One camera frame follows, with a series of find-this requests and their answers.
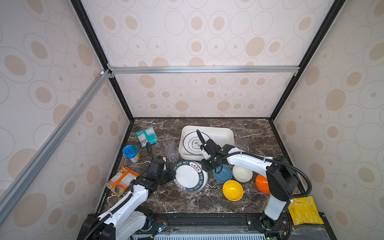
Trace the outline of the green rim Hao Wei plate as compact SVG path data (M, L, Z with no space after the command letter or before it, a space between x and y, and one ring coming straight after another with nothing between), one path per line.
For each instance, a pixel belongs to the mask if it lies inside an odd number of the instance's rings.
M194 194L202 191L209 180L202 165L193 161L180 161L173 166L174 184L182 191Z

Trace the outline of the white plate green line emblem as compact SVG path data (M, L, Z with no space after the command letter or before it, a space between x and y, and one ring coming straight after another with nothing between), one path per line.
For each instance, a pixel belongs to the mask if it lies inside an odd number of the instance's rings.
M202 144L197 132L189 133L183 140L183 147L190 155L202 155L200 145Z

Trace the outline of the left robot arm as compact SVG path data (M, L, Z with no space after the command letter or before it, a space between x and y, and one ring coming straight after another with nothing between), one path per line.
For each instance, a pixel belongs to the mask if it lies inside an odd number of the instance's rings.
M150 161L142 175L131 181L129 192L103 214L90 214L81 226L78 240L127 240L152 225L153 211L142 206L159 186L174 179L164 157Z

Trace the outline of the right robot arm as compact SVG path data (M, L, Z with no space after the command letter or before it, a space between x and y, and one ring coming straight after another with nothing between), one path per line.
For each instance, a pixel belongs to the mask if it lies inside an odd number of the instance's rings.
M204 156L201 160L204 171L229 164L246 168L267 179L271 195L264 209L264 222L276 222L281 213L287 210L291 200L307 197L312 191L309 177L283 156L262 157L232 145L220 147L211 140L201 144L200 149Z

